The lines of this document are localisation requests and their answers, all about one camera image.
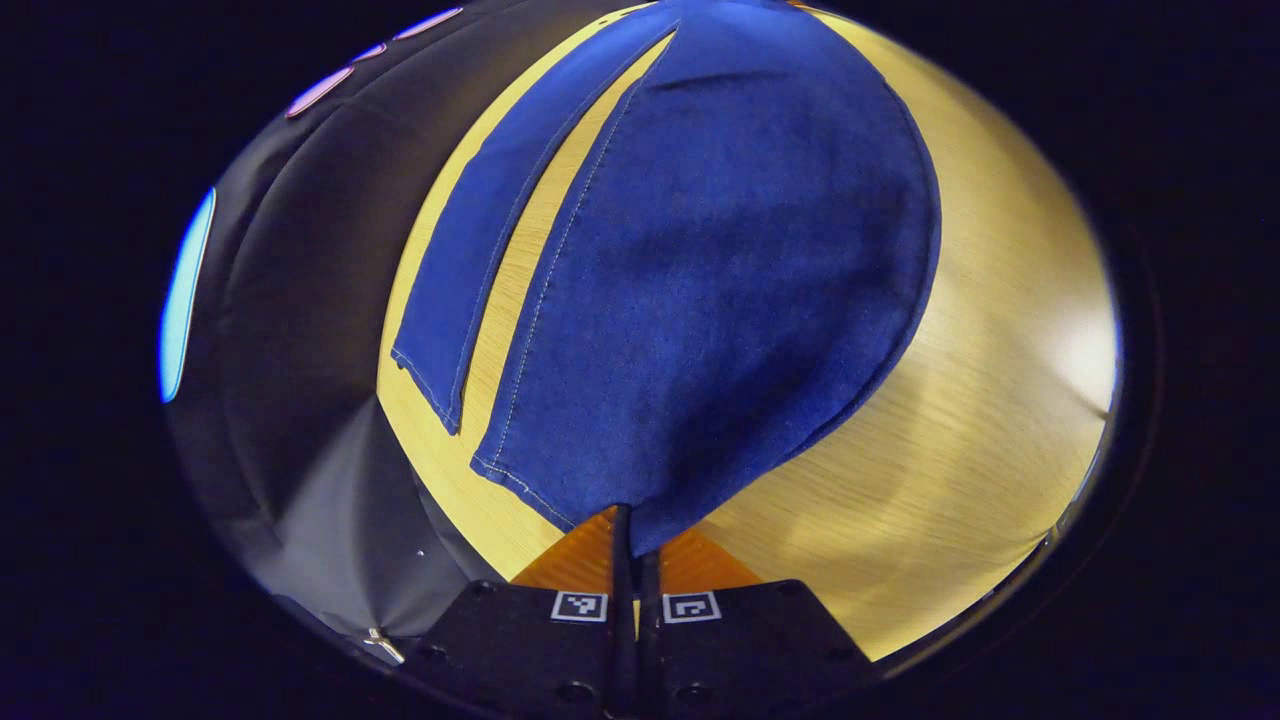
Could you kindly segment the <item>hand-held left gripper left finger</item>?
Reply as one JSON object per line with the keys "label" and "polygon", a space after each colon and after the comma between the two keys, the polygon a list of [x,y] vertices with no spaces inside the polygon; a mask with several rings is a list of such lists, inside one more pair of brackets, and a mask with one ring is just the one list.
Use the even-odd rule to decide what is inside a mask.
{"label": "hand-held left gripper left finger", "polygon": [[576,527],[507,583],[472,582],[396,678],[454,719],[620,719],[637,678],[631,510]]}

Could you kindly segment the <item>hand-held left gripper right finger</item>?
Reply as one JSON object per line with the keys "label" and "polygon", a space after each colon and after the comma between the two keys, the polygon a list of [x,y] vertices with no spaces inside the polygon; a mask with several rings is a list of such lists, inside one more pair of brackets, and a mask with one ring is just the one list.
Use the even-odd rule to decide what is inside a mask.
{"label": "hand-held left gripper right finger", "polygon": [[641,719],[801,719],[881,670],[817,594],[767,582],[698,530],[637,560]]}

